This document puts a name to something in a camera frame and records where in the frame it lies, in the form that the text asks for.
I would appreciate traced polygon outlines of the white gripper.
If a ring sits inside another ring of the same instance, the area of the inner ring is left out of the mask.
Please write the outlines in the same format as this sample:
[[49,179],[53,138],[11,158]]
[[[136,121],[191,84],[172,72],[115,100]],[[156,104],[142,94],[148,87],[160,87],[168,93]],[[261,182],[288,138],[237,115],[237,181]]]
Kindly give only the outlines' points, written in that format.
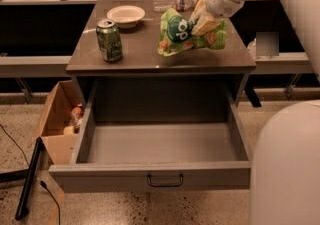
[[191,20],[198,20],[191,34],[204,35],[220,24],[219,17],[230,18],[242,7],[243,2],[233,0],[199,0],[190,16]]

